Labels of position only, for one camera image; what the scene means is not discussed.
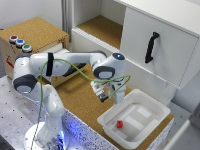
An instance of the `white robotic arm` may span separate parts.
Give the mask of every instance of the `white robotic arm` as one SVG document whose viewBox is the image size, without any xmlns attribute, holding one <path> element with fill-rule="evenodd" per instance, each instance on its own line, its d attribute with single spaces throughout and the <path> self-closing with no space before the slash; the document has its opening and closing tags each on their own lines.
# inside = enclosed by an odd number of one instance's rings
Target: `white robotic arm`
<svg viewBox="0 0 200 150">
<path fill-rule="evenodd" d="M 66 60 L 72 64 L 74 63 L 89 63 L 92 66 L 93 74 L 98 80 L 114 79 L 124 75 L 125 58 L 123 55 L 114 53 L 106 58 L 106 55 L 101 52 L 92 53 L 40 53 L 29 54 L 22 53 L 16 58 L 14 67 L 13 86 L 16 91 L 23 94 L 34 101 L 41 99 L 41 86 L 37 81 L 37 77 L 41 73 L 44 66 L 43 75 L 48 76 L 63 76 L 70 64 L 62 61 Z M 123 79 L 118 79 L 108 83 L 92 82 L 92 87 L 96 95 L 103 102 L 108 98 L 103 90 L 104 86 L 109 87 L 110 93 L 118 89 L 124 84 Z M 46 120 L 43 127 L 39 130 L 35 143 L 41 149 L 49 149 L 49 143 L 56 139 L 62 131 L 61 117 L 65 112 L 63 103 L 51 85 L 43 85 L 43 104 L 46 108 Z M 124 91 L 126 87 L 120 88 L 113 96 L 115 103 L 120 103 L 124 99 Z"/>
</svg>

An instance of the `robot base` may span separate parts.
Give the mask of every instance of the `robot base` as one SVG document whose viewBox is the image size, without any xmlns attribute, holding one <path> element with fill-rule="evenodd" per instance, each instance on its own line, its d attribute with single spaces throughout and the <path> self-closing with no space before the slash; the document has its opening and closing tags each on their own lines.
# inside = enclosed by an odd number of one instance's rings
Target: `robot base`
<svg viewBox="0 0 200 150">
<path fill-rule="evenodd" d="M 38 130 L 37 130 L 37 133 L 38 131 L 42 128 L 42 126 L 44 125 L 44 122 L 40 122 L 39 125 L 38 125 Z M 33 141 L 33 147 L 31 149 L 31 144 L 32 144 L 32 140 L 33 140 L 33 137 L 34 137 L 34 134 L 35 134 L 35 130 L 37 128 L 37 124 L 35 124 L 34 126 L 32 126 L 25 134 L 25 137 L 24 137 L 24 149 L 25 150 L 49 150 L 49 148 L 46 146 L 44 148 L 41 148 L 38 146 L 38 142 L 36 144 L 36 141 Z M 69 138 L 65 137 L 65 140 L 63 141 L 64 142 L 64 149 L 66 149 L 69 145 Z M 50 150 L 57 150 L 56 147 L 51 147 Z"/>
</svg>

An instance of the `blue lid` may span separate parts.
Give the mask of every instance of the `blue lid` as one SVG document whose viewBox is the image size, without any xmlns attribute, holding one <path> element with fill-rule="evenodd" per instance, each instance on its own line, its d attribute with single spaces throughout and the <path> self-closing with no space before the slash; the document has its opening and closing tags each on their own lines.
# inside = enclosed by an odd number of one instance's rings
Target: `blue lid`
<svg viewBox="0 0 200 150">
<path fill-rule="evenodd" d="M 24 43 L 24 40 L 17 40 L 17 43 Z"/>
</svg>

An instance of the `plastic container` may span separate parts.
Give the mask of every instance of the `plastic container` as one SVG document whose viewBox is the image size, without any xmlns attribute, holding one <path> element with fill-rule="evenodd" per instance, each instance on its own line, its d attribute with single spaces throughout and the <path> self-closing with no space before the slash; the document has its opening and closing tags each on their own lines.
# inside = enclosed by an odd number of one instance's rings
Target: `plastic container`
<svg viewBox="0 0 200 150">
<path fill-rule="evenodd" d="M 124 102 L 114 105 L 97 120 L 105 133 L 126 149 L 137 148 L 169 115 L 170 109 L 140 90 L 133 90 Z M 117 128 L 117 121 L 123 128 Z"/>
</svg>

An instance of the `cork board surface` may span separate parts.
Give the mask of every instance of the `cork board surface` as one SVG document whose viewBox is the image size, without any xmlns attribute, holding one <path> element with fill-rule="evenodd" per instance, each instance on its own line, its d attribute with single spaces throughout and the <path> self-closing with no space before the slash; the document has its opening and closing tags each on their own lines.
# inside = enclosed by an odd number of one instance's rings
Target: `cork board surface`
<svg viewBox="0 0 200 150">
<path fill-rule="evenodd" d="M 98 16 L 77 26 L 85 32 L 120 49 L 123 26 L 103 16 Z"/>
<path fill-rule="evenodd" d="M 86 65 L 83 72 L 90 78 L 94 79 L 90 65 Z M 124 148 L 104 133 L 102 126 L 97 122 L 97 118 L 113 106 L 113 98 L 101 103 L 93 92 L 92 87 L 90 86 L 90 81 L 84 78 L 81 74 L 78 74 L 59 85 L 56 87 L 56 90 L 62 99 L 65 108 L 75 114 L 108 141 L 113 143 L 120 150 L 124 150 Z M 131 92 L 131 89 L 127 88 L 125 93 L 128 94 L 129 92 Z M 173 118 L 173 115 L 169 115 L 136 150 L 145 150 Z"/>
<path fill-rule="evenodd" d="M 0 37 L 9 42 L 12 35 L 25 40 L 33 50 L 38 50 L 68 34 L 40 17 L 35 17 L 0 31 Z"/>
</svg>

